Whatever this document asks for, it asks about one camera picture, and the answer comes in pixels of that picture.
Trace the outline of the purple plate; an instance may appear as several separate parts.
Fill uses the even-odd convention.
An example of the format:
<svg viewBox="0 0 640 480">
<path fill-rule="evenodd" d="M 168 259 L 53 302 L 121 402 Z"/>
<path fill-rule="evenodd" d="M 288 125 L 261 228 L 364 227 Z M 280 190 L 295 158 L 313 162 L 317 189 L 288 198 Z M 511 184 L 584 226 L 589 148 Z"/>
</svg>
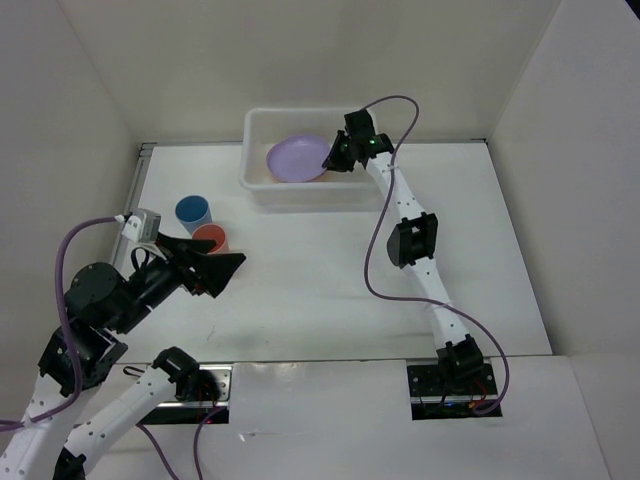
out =
<svg viewBox="0 0 640 480">
<path fill-rule="evenodd" d="M 269 172 L 321 171 L 330 151 L 329 143 L 316 135 L 294 135 L 271 147 L 266 155 Z"/>
</svg>

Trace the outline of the pink plate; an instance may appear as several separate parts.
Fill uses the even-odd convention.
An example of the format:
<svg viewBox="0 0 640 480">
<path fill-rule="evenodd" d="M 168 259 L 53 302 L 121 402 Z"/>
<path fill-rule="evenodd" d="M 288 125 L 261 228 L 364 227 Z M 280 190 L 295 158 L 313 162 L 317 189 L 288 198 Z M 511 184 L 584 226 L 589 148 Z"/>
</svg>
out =
<svg viewBox="0 0 640 480">
<path fill-rule="evenodd" d="M 271 172 L 270 177 L 274 182 L 286 184 L 299 184 L 320 181 L 327 171 L 276 171 Z"/>
</svg>

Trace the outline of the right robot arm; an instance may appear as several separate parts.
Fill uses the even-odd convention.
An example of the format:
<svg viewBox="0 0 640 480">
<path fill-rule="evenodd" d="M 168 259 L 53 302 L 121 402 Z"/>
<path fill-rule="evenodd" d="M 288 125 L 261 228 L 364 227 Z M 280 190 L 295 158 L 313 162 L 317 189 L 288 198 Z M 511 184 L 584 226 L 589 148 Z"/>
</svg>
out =
<svg viewBox="0 0 640 480">
<path fill-rule="evenodd" d="M 437 269 L 437 216 L 427 212 L 412 193 L 394 160 L 396 149 L 387 135 L 375 130 L 369 112 L 357 110 L 346 114 L 344 120 L 345 127 L 337 132 L 323 166 L 344 173 L 360 164 L 385 195 L 386 208 L 397 216 L 386 241 L 387 255 L 413 282 L 418 297 L 431 307 L 442 395 L 462 394 L 481 372 L 484 359 L 468 328 L 452 311 Z"/>
</svg>

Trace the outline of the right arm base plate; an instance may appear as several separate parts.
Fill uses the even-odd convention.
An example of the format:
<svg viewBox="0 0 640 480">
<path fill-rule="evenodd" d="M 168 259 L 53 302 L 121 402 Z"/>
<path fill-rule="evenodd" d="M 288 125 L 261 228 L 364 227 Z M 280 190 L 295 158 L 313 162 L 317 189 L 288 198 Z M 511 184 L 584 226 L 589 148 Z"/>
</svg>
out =
<svg viewBox="0 0 640 480">
<path fill-rule="evenodd" d="M 499 394 L 489 362 L 459 387 L 446 387 L 434 362 L 408 363 L 406 373 L 413 421 L 502 416 L 500 407 L 481 415 L 476 412 L 489 408 Z"/>
</svg>

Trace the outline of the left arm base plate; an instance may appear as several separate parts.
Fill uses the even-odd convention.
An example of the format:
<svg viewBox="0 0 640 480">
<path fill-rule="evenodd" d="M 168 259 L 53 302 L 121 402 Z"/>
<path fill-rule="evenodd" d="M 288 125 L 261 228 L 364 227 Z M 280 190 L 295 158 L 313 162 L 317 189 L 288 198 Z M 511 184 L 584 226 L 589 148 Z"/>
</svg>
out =
<svg viewBox="0 0 640 480">
<path fill-rule="evenodd" d="M 180 381 L 174 397 L 146 415 L 144 426 L 227 424 L 231 399 L 231 364 L 204 364 L 193 378 Z"/>
</svg>

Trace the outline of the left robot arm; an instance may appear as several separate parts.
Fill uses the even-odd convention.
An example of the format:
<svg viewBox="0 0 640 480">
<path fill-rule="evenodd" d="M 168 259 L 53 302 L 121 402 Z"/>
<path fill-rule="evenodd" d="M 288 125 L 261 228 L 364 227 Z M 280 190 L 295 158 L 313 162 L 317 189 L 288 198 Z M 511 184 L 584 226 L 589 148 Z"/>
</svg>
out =
<svg viewBox="0 0 640 480">
<path fill-rule="evenodd" d="M 63 295 L 66 325 L 51 336 L 31 399 L 1 456 L 4 479 L 83 479 L 125 433 L 159 404 L 201 399 L 215 405 L 215 377 L 184 350 L 162 350 L 123 394 L 92 418 L 81 413 L 127 351 L 129 333 L 178 289 L 217 297 L 244 263 L 215 254 L 211 240 L 159 235 L 123 277 L 108 263 L 79 270 Z"/>
</svg>

